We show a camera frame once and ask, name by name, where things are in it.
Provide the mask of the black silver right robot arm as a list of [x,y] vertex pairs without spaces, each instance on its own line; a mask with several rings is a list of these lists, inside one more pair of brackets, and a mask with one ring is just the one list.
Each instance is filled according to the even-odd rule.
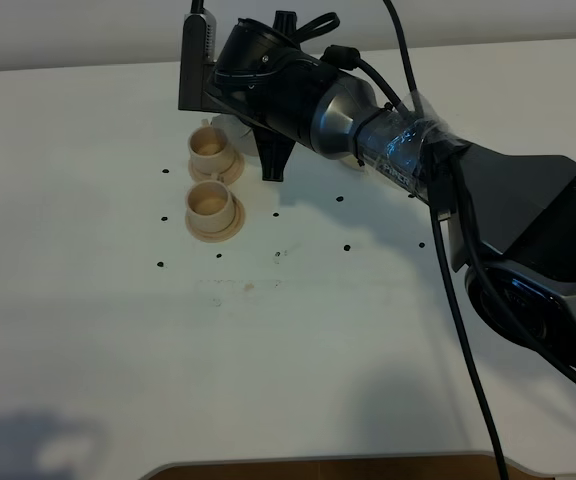
[[356,49],[305,53],[322,29],[242,18],[207,81],[253,127],[263,179],[283,179],[295,144],[354,157],[447,222],[451,268],[483,321],[576,379],[576,162],[455,136],[419,92],[399,97]]

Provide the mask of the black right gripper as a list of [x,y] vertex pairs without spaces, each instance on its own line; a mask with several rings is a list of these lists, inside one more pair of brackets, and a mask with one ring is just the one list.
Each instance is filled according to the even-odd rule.
[[311,147],[311,124],[324,93],[339,71],[305,53],[301,44],[339,26],[323,14],[292,33],[251,18],[233,27],[206,93],[253,128],[262,180],[282,182],[295,142]]

